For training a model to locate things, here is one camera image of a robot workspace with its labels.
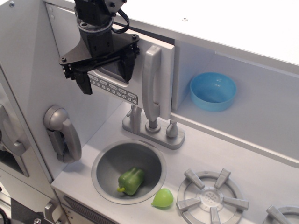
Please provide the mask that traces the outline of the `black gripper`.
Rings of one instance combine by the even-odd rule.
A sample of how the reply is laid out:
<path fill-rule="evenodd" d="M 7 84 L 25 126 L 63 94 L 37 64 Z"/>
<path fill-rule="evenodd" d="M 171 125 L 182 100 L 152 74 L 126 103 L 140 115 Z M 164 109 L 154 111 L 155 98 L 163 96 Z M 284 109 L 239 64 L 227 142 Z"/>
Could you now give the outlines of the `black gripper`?
<path fill-rule="evenodd" d="M 75 79 L 81 91 L 92 95 L 87 72 L 116 63 L 117 75 L 128 82 L 133 74 L 135 59 L 140 53 L 137 34 L 116 34 L 112 25 L 105 28 L 79 23 L 80 40 L 75 48 L 60 58 L 66 78 Z"/>

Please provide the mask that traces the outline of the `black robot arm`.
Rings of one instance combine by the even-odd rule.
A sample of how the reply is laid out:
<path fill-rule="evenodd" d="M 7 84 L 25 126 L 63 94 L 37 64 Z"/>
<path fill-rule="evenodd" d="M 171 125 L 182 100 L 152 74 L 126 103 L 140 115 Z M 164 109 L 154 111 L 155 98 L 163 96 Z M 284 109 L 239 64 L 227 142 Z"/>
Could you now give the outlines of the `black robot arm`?
<path fill-rule="evenodd" d="M 91 95 L 88 72 L 116 63 L 120 76 L 128 82 L 140 53 L 138 35 L 126 31 L 130 22 L 121 7 L 124 0 L 77 0 L 75 15 L 79 43 L 59 60 L 66 78 L 75 80 L 84 94 Z"/>

